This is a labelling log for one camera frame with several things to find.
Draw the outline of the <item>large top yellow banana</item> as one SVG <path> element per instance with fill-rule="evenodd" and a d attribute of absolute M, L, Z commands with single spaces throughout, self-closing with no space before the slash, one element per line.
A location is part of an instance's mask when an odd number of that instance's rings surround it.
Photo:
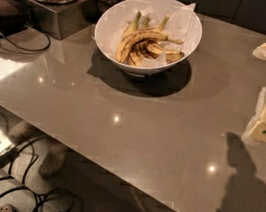
<path fill-rule="evenodd" d="M 119 43 L 115 58 L 118 62 L 123 63 L 125 60 L 127 60 L 128 55 L 130 54 L 131 48 L 133 48 L 134 45 L 137 43 L 144 41 L 144 40 L 157 40 L 157 41 L 166 41 L 166 42 L 172 42 L 177 45 L 181 45 L 183 43 L 182 39 L 178 38 L 172 38 L 168 35 L 165 31 L 161 29 L 140 29 L 137 31 L 134 31 L 132 34 L 129 34 L 125 38 L 122 39 L 122 41 Z"/>

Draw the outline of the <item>spotted lower right banana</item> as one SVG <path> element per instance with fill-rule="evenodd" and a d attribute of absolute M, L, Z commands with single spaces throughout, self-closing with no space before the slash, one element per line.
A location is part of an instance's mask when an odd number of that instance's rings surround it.
<path fill-rule="evenodd" d="M 159 57 L 162 53 L 166 56 L 165 59 L 167 62 L 173 63 L 177 62 L 184 57 L 183 51 L 165 49 L 161 47 L 158 43 L 149 43 L 146 45 L 146 51 L 153 58 Z"/>

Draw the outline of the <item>white paper bowl liner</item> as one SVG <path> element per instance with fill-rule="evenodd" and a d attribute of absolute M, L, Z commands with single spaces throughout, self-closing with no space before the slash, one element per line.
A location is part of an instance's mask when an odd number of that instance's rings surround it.
<path fill-rule="evenodd" d="M 136 69 L 165 67 L 167 64 L 173 64 L 176 62 L 167 62 L 164 53 L 162 53 L 159 57 L 153 58 L 146 51 L 146 45 L 149 43 L 158 43 L 165 49 L 183 51 L 185 57 L 185 41 L 187 39 L 187 35 L 189 34 L 189 30 L 191 29 L 190 24 L 192 23 L 194 17 L 194 9 L 192 5 L 187 6 L 181 4 L 180 2 L 176 2 L 175 0 L 132 0 L 124 6 L 124 9 L 127 7 L 132 8 L 133 18 L 131 21 L 123 25 L 119 33 L 117 32 L 114 35 L 110 46 L 111 52 L 109 53 L 111 58 L 121 65 Z M 168 33 L 168 35 L 172 38 L 182 39 L 183 43 L 178 45 L 172 42 L 146 39 L 131 48 L 127 60 L 123 63 L 118 62 L 115 58 L 116 49 L 122 39 L 124 39 L 124 37 L 122 37 L 123 31 L 133 21 L 137 12 L 141 12 L 138 30 L 152 28 L 160 29 Z"/>

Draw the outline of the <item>green-stemmed left banana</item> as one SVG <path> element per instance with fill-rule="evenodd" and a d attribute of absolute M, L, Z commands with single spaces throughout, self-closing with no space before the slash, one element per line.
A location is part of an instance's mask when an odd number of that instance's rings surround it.
<path fill-rule="evenodd" d="M 137 12 L 133 21 L 124 29 L 122 37 L 125 38 L 138 29 L 139 19 L 141 19 L 141 12 Z"/>

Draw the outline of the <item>white ceramic bowl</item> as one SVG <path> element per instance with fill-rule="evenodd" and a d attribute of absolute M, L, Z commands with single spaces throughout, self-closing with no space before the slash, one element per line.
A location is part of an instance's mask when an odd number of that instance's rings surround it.
<path fill-rule="evenodd" d="M 115 6 L 112 6 L 110 9 L 105 11 L 105 13 L 99 18 L 95 27 L 95 39 L 94 41 L 97 44 L 98 49 L 101 53 L 112 63 L 114 63 L 117 67 L 121 68 L 127 74 L 131 74 L 132 76 L 147 76 L 155 73 L 159 73 L 168 68 L 171 68 L 173 65 L 179 63 L 181 60 L 183 61 L 188 57 L 193 51 L 198 47 L 199 42 L 201 41 L 202 36 L 202 25 L 196 13 L 193 12 L 193 20 L 190 24 L 191 29 L 189 30 L 189 34 L 187 35 L 187 39 L 185 41 L 184 50 L 186 51 L 185 57 L 180 59 L 179 61 L 173 64 L 167 64 L 165 67 L 158 68 L 148 68 L 148 69 L 136 69 L 133 67 L 127 67 L 125 65 L 121 65 L 117 63 L 113 58 L 110 57 L 109 53 L 111 52 L 111 42 L 113 41 L 114 35 L 120 32 L 123 25 L 132 20 L 132 8 L 127 7 L 124 9 L 124 6 L 132 0 L 124 0 L 123 2 L 119 2 Z"/>

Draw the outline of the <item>metal square jar stand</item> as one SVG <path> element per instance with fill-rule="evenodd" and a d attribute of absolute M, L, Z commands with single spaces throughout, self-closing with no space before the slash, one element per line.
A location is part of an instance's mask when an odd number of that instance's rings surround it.
<path fill-rule="evenodd" d="M 99 19 L 96 0 L 76 0 L 68 4 L 48 4 L 36 0 L 17 0 L 29 11 L 33 27 L 53 38 L 64 40 Z"/>

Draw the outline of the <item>grey shoe under table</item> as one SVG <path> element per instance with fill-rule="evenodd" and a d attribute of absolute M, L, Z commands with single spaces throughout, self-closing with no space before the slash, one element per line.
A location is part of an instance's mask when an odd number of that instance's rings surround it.
<path fill-rule="evenodd" d="M 59 174 L 65 163 L 67 151 L 68 149 L 65 145 L 49 144 L 47 154 L 38 169 L 40 177 L 48 179 Z"/>

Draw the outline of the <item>dark brown appliance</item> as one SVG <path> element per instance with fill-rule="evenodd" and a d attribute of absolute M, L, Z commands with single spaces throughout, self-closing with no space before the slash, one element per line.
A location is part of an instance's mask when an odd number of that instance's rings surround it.
<path fill-rule="evenodd" d="M 15 0 L 0 0 L 0 37 L 20 32 L 29 20 L 22 4 Z"/>

